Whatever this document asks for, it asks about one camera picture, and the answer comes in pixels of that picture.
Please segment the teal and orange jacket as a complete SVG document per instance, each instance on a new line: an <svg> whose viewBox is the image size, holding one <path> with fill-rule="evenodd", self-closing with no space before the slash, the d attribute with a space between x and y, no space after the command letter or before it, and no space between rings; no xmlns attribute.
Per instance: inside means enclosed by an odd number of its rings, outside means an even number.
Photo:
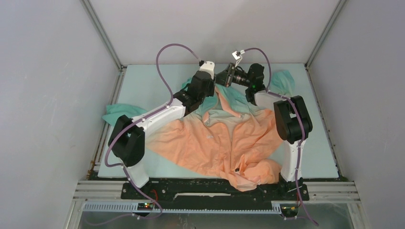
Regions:
<svg viewBox="0 0 405 229"><path fill-rule="evenodd" d="M282 165L270 159L281 143L273 109L250 104L234 88L217 86L196 111L153 132L146 148L178 166L250 191L301 177L297 146L286 147Z"/></svg>

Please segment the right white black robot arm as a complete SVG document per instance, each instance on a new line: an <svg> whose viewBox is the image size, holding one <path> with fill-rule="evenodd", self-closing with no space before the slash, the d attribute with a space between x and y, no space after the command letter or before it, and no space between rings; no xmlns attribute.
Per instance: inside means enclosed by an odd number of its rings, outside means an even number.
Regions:
<svg viewBox="0 0 405 229"><path fill-rule="evenodd" d="M264 67L258 63L250 66L248 72L233 63L216 75L216 83L225 87L238 84L246 87L245 96L249 103L261 107L273 106L277 133L284 141L285 153L278 185L278 194L283 199L291 199L297 193L293 182L302 178L302 151L309 133L313 129L304 98L300 95L287 97L266 89Z"/></svg>

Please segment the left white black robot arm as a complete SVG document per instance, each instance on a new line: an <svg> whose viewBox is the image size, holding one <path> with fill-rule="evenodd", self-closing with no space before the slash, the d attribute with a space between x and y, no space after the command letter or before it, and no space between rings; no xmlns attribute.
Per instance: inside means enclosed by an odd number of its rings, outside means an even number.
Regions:
<svg viewBox="0 0 405 229"><path fill-rule="evenodd" d="M161 107L140 116L120 116L108 142L108 152L119 159L125 176L133 185L132 192L138 198L147 198L151 192L149 176L142 159L145 155L146 138L166 124L183 118L195 111L204 99L213 96L215 75L212 70L198 70L186 88L175 93Z"/></svg>

